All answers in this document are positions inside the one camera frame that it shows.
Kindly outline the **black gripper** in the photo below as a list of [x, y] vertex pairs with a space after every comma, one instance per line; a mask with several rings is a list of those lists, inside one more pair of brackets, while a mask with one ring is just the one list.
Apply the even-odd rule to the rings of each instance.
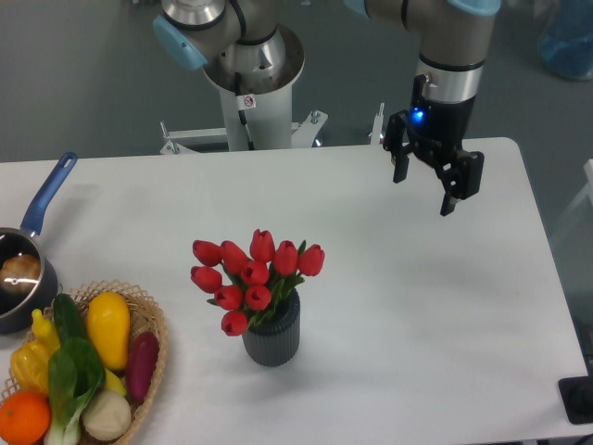
[[427, 85], [425, 74], [415, 76], [410, 112], [401, 110], [389, 117], [383, 148], [391, 155], [395, 184], [403, 182], [408, 174], [410, 151], [403, 141], [406, 131], [418, 159], [433, 168], [450, 164], [449, 168], [441, 169], [439, 176], [445, 189], [440, 214], [448, 216], [460, 200], [479, 192], [485, 155], [480, 151], [461, 150], [475, 98], [457, 103], [438, 102], [423, 95]]

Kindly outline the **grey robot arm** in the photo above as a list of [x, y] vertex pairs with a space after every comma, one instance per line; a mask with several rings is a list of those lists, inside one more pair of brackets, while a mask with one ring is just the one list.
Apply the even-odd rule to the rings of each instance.
[[[153, 31], [170, 56], [203, 70], [218, 88], [232, 151], [289, 148], [292, 86], [304, 67], [298, 37], [277, 19], [273, 1], [165, 1]], [[393, 114], [384, 148], [395, 182], [410, 157], [444, 187], [441, 214], [480, 188], [484, 157], [462, 146], [486, 59], [497, 1], [352, 1], [368, 18], [420, 36], [410, 106]]]

